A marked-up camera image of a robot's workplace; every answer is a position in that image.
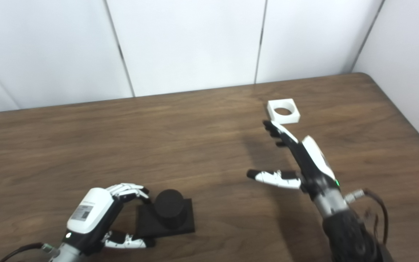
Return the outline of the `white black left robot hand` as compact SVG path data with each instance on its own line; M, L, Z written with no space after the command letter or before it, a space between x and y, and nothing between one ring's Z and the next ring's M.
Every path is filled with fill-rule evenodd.
M108 188L92 188L75 209L67 222L63 243L90 256L103 248L144 249L152 248L152 238L138 238L133 234L112 230L111 226L124 204L140 199L150 204L148 189L134 183L121 183Z

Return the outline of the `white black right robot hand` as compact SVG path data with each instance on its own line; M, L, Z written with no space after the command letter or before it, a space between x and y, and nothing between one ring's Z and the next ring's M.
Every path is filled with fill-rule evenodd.
M300 168L300 174L296 174L295 171L250 169L247 171L248 178L279 188L302 190L309 194L312 200L328 192L340 193L334 172L311 136L299 141L278 122L265 120L263 124L270 136L279 139L276 143L278 147L286 147L291 151Z

